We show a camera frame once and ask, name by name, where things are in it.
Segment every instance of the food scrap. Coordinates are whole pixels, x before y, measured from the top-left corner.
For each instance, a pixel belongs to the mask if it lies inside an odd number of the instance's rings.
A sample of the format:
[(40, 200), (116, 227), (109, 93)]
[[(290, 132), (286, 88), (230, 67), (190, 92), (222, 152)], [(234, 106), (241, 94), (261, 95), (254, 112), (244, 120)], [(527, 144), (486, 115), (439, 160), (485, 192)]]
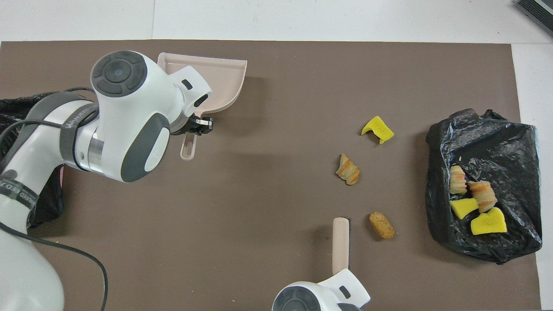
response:
[(353, 185), (359, 180), (361, 171), (345, 154), (342, 154), (340, 156), (340, 167), (336, 171), (336, 174), (345, 180), (346, 184)]
[(467, 193), (467, 184), (465, 181), (465, 173), (459, 165), (454, 165), (450, 168), (450, 193), (465, 194)]
[(394, 132), (382, 121), (379, 116), (372, 118), (361, 131), (361, 135), (373, 131), (373, 133), (380, 138), (380, 143), (384, 143), (394, 136)]
[(383, 239), (391, 239), (395, 235), (394, 228), (381, 212), (374, 212), (369, 215), (369, 221), (373, 226), (374, 232)]
[(465, 218), (471, 211), (478, 208), (478, 201), (475, 198), (451, 201), (451, 208), (459, 219)]
[(487, 212), (497, 203), (495, 192), (489, 182), (468, 182), (468, 188), (471, 190), (472, 197), (478, 201), (478, 210)]
[(491, 208), (471, 221), (471, 230), (474, 235), (507, 232), (505, 216), (499, 208)]

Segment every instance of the black plastic bag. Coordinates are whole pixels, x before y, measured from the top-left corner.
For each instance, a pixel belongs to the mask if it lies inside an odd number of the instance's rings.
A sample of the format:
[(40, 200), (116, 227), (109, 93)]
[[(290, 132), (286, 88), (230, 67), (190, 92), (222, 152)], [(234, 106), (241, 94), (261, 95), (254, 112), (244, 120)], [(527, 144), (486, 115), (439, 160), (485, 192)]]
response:
[[(426, 213), (434, 240), (461, 254), (503, 264), (541, 248), (540, 177), (534, 126), (509, 122), (488, 110), (459, 111), (430, 127)], [(505, 216), (507, 233), (473, 235), (470, 222), (478, 209), (460, 220), (450, 201), (452, 165), (460, 165), (468, 181), (490, 182)]]
[[(3, 132), (12, 123), (25, 119), (29, 110), (40, 100), (47, 97), (50, 93), (42, 93), (29, 97), (20, 97), (18, 99), (0, 100), (0, 132)], [(0, 142), (0, 156), (3, 158), (10, 147), (13, 145), (19, 129), (14, 129), (12, 134), (7, 135), (3, 142)], [(61, 193), (61, 169), (63, 165), (58, 166), (46, 185), (39, 194), (36, 206), (30, 211), (27, 218), (27, 227), (36, 227), (44, 222), (52, 221), (58, 218), (63, 211), (62, 193)]]

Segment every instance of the white table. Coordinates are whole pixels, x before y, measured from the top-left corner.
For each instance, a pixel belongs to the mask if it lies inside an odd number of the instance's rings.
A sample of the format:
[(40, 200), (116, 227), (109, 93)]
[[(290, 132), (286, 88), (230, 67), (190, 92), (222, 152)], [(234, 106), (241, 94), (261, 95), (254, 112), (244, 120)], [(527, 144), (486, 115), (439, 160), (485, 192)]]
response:
[(2, 0), (0, 42), (332, 40), (510, 43), (522, 122), (539, 130), (541, 305), (553, 309), (553, 37), (511, 0)]

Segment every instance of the brown mat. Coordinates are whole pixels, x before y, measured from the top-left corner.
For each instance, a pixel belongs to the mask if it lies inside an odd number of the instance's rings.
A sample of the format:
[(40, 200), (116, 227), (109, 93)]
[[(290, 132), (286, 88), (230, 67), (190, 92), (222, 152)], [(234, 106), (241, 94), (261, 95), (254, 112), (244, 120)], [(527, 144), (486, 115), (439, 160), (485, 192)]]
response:
[[(161, 165), (132, 184), (66, 170), (63, 216), (32, 234), (106, 265), (107, 310), (269, 310), (285, 285), (331, 276), (337, 216), (351, 219), (351, 270), (372, 296), (364, 310), (540, 308), (533, 255), (504, 266), (461, 256), (426, 223), (430, 125), (469, 107), (519, 120), (509, 45), (4, 42), (0, 97), (89, 86), (95, 61), (120, 49), (247, 59), (248, 71), (192, 162), (172, 137)], [(359, 135), (375, 115), (396, 134), (383, 145)], [(341, 153), (362, 171), (354, 186), (334, 174)], [(392, 240), (372, 231), (376, 210), (396, 228)], [(39, 249), (60, 274), (66, 310), (99, 307), (93, 263)]]

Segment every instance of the beige dustpan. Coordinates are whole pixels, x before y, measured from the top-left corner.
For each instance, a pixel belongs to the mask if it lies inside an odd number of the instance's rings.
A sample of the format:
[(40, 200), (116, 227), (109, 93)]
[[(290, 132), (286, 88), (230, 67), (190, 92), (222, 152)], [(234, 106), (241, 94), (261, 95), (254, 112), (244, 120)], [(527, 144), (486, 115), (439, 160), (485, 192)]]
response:
[[(204, 113), (224, 110), (235, 102), (244, 83), (247, 61), (161, 53), (158, 65), (167, 74), (192, 66), (204, 77), (213, 94), (194, 112), (201, 118)], [(192, 160), (194, 157), (197, 138), (198, 136), (193, 133), (185, 133), (180, 150), (183, 160)]]

